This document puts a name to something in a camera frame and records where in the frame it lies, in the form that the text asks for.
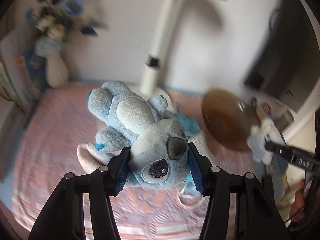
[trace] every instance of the white and blue stuffed toy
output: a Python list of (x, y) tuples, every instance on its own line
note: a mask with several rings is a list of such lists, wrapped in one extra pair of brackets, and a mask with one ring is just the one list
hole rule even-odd
[(131, 147), (125, 187), (171, 188), (189, 174), (188, 141), (182, 124), (161, 95), (147, 102), (123, 82), (106, 82), (88, 96), (88, 109), (108, 127), (96, 143), (80, 144), (78, 159), (87, 173), (107, 165), (112, 152)]

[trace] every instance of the white flower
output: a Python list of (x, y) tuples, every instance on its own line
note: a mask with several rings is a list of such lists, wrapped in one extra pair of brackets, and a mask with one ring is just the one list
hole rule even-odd
[(46, 28), (54, 24), (55, 20), (56, 19), (52, 15), (46, 15), (38, 21), (36, 28), (44, 32)]
[(65, 34), (65, 26), (62, 24), (54, 24), (47, 32), (49, 38), (54, 40), (62, 40)]

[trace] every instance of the blue gripper pad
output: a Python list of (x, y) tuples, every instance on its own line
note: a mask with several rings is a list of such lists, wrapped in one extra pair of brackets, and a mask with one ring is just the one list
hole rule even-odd
[(108, 163), (111, 166), (110, 176), (113, 183), (108, 183), (111, 196), (116, 196), (123, 190), (128, 175), (128, 162), (130, 159), (130, 147), (122, 149), (118, 156), (114, 156)]
[(209, 189), (209, 184), (211, 183), (210, 168), (212, 165), (206, 156), (199, 154), (194, 143), (189, 143), (188, 165), (197, 191), (202, 196), (208, 196), (207, 189)]

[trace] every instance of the hand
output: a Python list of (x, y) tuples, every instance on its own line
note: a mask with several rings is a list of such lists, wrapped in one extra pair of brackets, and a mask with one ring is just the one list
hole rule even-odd
[(299, 211), (299, 213), (296, 214), (296, 212), (298, 212), (298, 210), (302, 208), (302, 206), (305, 204), (304, 198), (303, 198), (303, 188), (304, 188), (304, 180), (302, 180), (298, 185), (298, 190), (294, 195), (295, 201), (291, 205), (289, 218), (294, 215), (294, 217), (291, 219), (292, 222), (299, 222), (305, 216), (305, 213), (303, 210)]

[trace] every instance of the lamp base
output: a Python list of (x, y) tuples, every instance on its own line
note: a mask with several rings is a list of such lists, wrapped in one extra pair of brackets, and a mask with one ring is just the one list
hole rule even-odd
[(139, 85), (128, 85), (128, 87), (131, 89), (132, 92), (136, 93), (137, 95), (141, 96), (144, 100), (148, 100), (154, 95), (163, 95), (165, 99), (167, 99), (168, 105), (172, 106), (172, 100), (169, 97), (169, 95), (161, 88), (156, 87), (150, 95), (145, 95), (140, 91)]

